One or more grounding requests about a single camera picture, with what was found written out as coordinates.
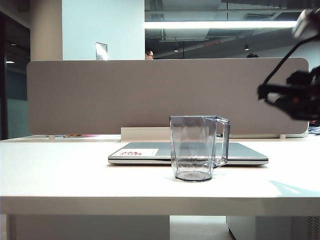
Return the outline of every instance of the silver laptop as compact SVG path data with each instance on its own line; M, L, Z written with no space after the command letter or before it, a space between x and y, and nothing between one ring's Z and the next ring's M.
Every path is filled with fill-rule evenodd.
M216 156L221 156L217 143ZM171 165L170 142L131 142L108 156L108 162L120 165ZM268 157L237 142L229 143L227 165L264 165Z

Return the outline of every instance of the label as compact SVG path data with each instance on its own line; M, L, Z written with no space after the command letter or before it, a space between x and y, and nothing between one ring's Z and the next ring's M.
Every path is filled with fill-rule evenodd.
M112 156L132 156L132 157L153 157L157 154L159 148L123 148Z

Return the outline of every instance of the desk leg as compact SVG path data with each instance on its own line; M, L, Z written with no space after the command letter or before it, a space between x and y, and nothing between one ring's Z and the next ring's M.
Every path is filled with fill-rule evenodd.
M169 216L17 215L9 240L169 240Z

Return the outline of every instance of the ceiling lamp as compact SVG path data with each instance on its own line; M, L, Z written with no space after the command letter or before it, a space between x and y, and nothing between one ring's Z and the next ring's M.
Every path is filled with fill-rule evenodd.
M297 21L146 21L145 29L260 29L292 28Z
M177 42L175 42L175 46L174 46L174 50L173 50L174 52L179 52L179 46L178 46L178 43Z

